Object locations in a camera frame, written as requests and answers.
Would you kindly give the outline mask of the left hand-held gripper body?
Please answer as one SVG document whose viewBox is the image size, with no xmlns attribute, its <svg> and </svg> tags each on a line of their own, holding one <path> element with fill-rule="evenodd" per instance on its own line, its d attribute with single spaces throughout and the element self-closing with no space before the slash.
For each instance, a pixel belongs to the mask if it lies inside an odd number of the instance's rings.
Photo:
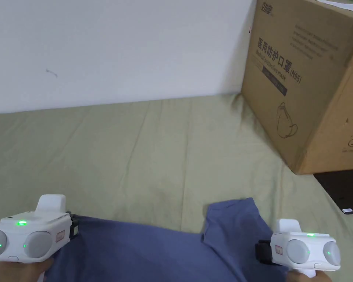
<svg viewBox="0 0 353 282">
<path fill-rule="evenodd" d="M 0 220 L 0 262 L 46 261 L 78 235 L 78 226 L 65 195 L 42 195 L 34 211 Z"/>
</svg>

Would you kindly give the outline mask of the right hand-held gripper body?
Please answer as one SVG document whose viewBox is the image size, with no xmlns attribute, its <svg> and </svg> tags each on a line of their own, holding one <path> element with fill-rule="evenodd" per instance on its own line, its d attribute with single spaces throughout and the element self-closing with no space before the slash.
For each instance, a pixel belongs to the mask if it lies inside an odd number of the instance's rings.
<svg viewBox="0 0 353 282">
<path fill-rule="evenodd" d="M 337 271 L 341 267 L 340 249 L 329 234 L 302 232 L 295 219 L 278 219 L 269 240 L 255 244 L 256 260 L 281 265 L 309 278 L 316 271 Z"/>
</svg>

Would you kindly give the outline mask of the person's right hand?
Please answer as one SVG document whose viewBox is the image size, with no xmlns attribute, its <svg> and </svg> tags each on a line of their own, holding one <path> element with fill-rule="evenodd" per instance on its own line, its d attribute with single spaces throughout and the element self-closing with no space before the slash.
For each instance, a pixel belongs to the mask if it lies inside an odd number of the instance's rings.
<svg viewBox="0 0 353 282">
<path fill-rule="evenodd" d="M 287 282 L 332 282 L 331 278 L 323 271 L 316 271 L 316 275 L 309 278 L 296 270 L 289 271 L 286 275 Z"/>
</svg>

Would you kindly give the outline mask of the person's left hand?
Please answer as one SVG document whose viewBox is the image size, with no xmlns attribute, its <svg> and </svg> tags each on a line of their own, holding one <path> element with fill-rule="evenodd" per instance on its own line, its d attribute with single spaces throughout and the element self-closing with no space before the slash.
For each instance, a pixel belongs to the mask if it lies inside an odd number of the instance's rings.
<svg viewBox="0 0 353 282">
<path fill-rule="evenodd" d="M 53 258 L 39 263 L 0 262 L 0 282 L 37 282 L 53 264 Z"/>
</svg>

